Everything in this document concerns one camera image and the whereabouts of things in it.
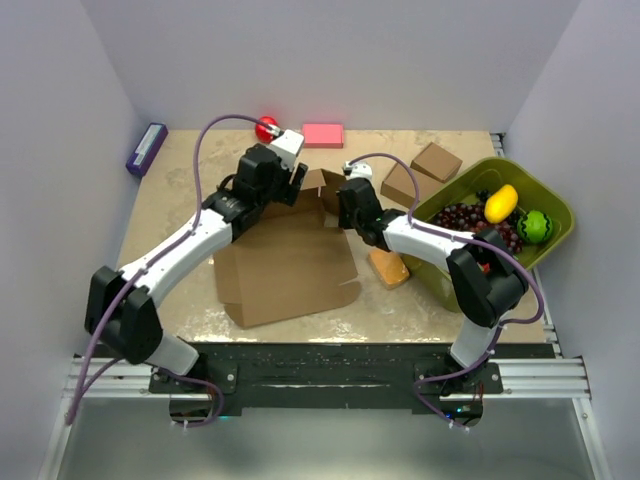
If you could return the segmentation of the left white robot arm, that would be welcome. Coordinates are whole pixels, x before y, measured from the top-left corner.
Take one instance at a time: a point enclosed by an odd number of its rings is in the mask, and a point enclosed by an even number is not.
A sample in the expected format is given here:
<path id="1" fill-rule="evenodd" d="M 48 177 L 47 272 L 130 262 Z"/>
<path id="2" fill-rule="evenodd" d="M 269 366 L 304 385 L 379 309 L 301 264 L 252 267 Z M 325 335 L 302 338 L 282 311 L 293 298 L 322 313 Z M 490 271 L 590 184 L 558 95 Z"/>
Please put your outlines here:
<path id="1" fill-rule="evenodd" d="M 157 308 L 195 267 L 253 227 L 271 203 L 295 203 L 305 164 L 299 141 L 283 137 L 256 144 L 240 158 L 194 216 L 173 235 L 120 270 L 100 268 L 91 278 L 85 328 L 127 362 L 172 372 L 185 392 L 200 390 L 207 368 L 198 351 L 166 332 Z"/>

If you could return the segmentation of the large brown cardboard box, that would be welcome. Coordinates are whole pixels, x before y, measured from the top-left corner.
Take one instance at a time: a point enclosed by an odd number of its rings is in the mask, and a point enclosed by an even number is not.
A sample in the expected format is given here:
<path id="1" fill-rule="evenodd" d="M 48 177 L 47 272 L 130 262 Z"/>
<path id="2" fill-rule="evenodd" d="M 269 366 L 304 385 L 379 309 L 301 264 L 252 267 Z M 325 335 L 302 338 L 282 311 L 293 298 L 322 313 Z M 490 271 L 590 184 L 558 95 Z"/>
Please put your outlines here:
<path id="1" fill-rule="evenodd" d="M 258 224 L 213 255 L 215 286 L 241 328 L 342 308 L 361 292 L 344 230 L 337 226 L 342 174 L 309 171 L 292 207 L 271 204 Z"/>

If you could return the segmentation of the orange sponge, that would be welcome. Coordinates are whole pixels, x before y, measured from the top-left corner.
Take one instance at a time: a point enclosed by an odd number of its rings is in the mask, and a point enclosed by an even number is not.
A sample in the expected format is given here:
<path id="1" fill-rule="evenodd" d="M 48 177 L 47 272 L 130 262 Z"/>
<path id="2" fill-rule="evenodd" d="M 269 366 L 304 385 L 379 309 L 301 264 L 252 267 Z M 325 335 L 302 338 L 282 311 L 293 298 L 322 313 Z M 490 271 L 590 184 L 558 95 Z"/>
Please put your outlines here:
<path id="1" fill-rule="evenodd" d="M 368 253 L 368 262 L 387 290 L 401 286 L 410 278 L 409 269 L 397 253 L 374 248 Z"/>

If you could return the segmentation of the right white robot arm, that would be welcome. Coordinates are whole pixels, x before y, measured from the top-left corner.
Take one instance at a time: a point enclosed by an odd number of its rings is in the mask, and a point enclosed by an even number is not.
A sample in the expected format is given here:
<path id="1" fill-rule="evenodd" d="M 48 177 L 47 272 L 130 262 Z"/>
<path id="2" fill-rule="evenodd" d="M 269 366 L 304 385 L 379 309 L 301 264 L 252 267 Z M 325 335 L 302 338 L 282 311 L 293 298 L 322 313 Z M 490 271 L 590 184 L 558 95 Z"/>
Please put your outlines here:
<path id="1" fill-rule="evenodd" d="M 494 351 L 504 315 L 528 290 L 526 271 L 495 230 L 463 235 L 422 224 L 397 209 L 383 209 L 365 178 L 346 181 L 337 197 L 340 227 L 355 230 L 369 246 L 448 271 L 464 322 L 445 365 L 419 382 L 446 381 L 456 392 L 469 392 L 481 380 L 480 367 Z"/>

